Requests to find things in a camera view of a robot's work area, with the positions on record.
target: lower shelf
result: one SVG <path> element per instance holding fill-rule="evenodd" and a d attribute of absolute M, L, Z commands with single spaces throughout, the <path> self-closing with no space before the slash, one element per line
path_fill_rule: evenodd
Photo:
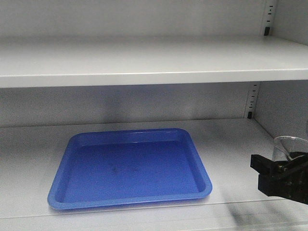
<path fill-rule="evenodd" d="M 72 211 L 49 207 L 47 195 L 73 135 L 149 128 L 182 128 L 190 133 L 213 183 L 209 197 Z M 272 138 L 254 120 L 0 128 L 0 133 L 0 228 L 4 230 L 232 230 L 308 224 L 307 205 L 266 197 L 257 190 L 250 155 L 271 158 Z"/>

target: blue plastic tray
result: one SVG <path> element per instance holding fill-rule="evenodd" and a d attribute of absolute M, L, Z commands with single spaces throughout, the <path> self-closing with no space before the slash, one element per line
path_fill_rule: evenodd
<path fill-rule="evenodd" d="M 70 139 L 48 202 L 73 209 L 197 199 L 211 191 L 185 130 L 91 132 Z"/>

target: upper shelf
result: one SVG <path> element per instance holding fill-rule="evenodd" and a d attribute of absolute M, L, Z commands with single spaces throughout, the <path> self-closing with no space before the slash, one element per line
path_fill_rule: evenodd
<path fill-rule="evenodd" d="M 275 37 L 2 39 L 0 88 L 308 78 L 308 46 Z"/>

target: shelf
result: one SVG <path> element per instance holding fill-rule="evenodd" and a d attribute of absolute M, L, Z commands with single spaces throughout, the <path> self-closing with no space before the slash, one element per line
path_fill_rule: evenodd
<path fill-rule="evenodd" d="M 47 195 L 71 136 L 147 128 L 182 128 L 191 134 L 213 183 L 209 197 L 74 211 L 49 207 Z M 257 190 L 250 155 L 271 157 L 272 138 L 254 120 L 0 128 L 0 133 L 1 230 L 269 230 L 308 224 L 306 205 Z"/>
<path fill-rule="evenodd" d="M 0 87 L 307 79 L 308 46 L 271 36 L 3 38 Z"/>

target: white metal cabinet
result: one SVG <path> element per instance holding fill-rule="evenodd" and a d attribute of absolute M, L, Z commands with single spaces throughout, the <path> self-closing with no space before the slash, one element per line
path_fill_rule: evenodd
<path fill-rule="evenodd" d="M 305 42 L 307 16 L 300 12 L 307 1 L 278 2 L 273 26 L 278 38 L 260 35 L 264 0 L 1 5 L 1 229 L 304 229 L 307 206 L 260 193 L 249 161 L 251 154 L 271 156 L 272 138 L 260 124 L 276 135 L 294 132 L 296 121 L 298 136 L 305 135 L 307 105 L 288 97 L 270 102 L 277 93 L 285 96 L 286 86 L 304 102 L 307 81 L 261 82 L 257 120 L 245 117 L 259 81 L 307 79 L 308 48 L 296 43 Z M 284 15 L 296 21 L 288 27 L 293 33 L 284 29 L 289 23 Z M 295 120 L 294 114 L 279 117 L 282 105 L 300 111 Z M 213 182 L 208 198 L 65 212 L 49 208 L 47 194 L 72 135 L 169 127 L 191 133 Z"/>

